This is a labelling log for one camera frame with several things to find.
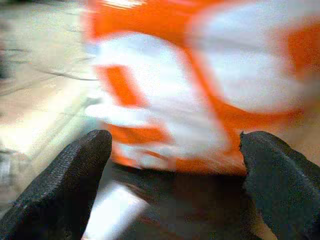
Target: orange packaging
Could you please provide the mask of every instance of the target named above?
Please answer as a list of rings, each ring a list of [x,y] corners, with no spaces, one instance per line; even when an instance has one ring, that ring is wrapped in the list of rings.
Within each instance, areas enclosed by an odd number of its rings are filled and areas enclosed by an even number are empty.
[[[282,137],[319,93],[319,0],[89,0],[113,160],[243,175],[240,133]]]

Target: orange stripe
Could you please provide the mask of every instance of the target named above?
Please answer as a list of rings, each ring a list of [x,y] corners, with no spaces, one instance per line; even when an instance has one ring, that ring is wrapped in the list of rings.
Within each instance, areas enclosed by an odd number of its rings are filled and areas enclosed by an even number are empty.
[[[320,22],[291,32],[287,38],[288,54],[293,68],[289,71],[299,81],[309,72],[320,72]]]
[[[108,125],[112,138],[121,144],[169,143],[170,137],[159,126],[124,127]]]
[[[102,81],[112,89],[112,94],[124,107],[144,107],[142,93],[130,76],[130,71],[125,66],[97,67],[97,72]]]

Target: orange and white object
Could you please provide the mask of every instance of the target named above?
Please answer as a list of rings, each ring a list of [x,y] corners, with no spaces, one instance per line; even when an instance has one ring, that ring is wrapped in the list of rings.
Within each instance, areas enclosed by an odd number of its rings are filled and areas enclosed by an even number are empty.
[[[245,174],[240,132],[281,136],[320,82],[319,0],[89,0],[87,108],[135,168]]]

